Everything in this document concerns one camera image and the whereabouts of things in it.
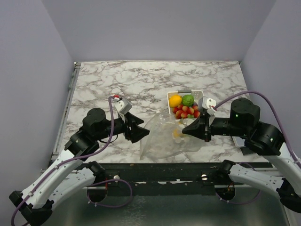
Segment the yellow lemon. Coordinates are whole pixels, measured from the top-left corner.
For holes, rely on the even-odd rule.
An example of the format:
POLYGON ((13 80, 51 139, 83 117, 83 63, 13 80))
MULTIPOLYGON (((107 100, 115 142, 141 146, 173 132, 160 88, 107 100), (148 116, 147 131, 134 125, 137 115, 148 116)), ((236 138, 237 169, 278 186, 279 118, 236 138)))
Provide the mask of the yellow lemon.
POLYGON ((182 97, 179 95, 174 95, 169 98, 169 107, 175 108, 182 103, 182 97))

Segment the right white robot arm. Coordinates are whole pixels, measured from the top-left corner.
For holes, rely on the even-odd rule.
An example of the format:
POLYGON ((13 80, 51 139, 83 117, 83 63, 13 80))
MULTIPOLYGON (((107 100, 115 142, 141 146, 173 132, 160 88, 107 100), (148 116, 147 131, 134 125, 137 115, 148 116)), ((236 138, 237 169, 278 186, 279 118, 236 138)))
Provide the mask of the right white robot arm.
POLYGON ((210 108, 182 132, 206 142, 212 136, 241 137, 245 147, 272 163, 281 177, 269 176, 224 160, 216 172, 221 184, 242 183, 274 195, 288 209, 301 211, 301 162, 289 150, 284 134, 275 126, 260 121, 260 108, 246 98, 234 100, 229 118, 210 120, 210 108))

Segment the yellow bell pepper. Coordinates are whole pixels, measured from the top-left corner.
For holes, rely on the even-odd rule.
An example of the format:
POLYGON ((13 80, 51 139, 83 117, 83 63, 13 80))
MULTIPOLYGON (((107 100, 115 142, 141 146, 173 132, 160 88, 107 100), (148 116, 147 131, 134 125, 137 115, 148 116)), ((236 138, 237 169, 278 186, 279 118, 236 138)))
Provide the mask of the yellow bell pepper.
POLYGON ((185 134, 182 133, 181 129, 174 129, 172 132, 173 139, 182 139, 185 137, 185 134))

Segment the clear zip top bag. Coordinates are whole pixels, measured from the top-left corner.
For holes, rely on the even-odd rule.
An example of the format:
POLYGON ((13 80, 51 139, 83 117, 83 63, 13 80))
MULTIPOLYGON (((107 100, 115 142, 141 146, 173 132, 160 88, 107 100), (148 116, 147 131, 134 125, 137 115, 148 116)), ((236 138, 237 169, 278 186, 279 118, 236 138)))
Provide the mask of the clear zip top bag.
POLYGON ((199 151, 206 145, 205 141, 186 134, 182 139, 172 137, 174 129, 182 130, 193 122, 193 119, 176 120, 168 113, 157 111, 144 126, 150 133, 140 140, 140 159, 155 161, 183 152, 199 151))

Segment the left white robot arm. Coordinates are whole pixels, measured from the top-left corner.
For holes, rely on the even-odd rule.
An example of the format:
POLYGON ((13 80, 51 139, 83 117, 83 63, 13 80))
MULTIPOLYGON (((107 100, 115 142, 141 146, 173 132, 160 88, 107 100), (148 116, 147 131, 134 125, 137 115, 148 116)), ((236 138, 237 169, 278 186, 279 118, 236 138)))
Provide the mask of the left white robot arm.
POLYGON ((97 150, 99 141, 123 134, 132 143, 149 135, 149 130, 140 127, 143 120, 126 113, 124 119, 106 119, 101 108, 91 109, 83 119, 79 131, 71 136, 65 149, 49 168, 29 187, 13 191, 9 199, 31 226, 45 223, 56 205, 85 186, 98 186, 106 181, 105 169, 96 161, 88 163, 82 172, 68 184, 66 177, 97 150))

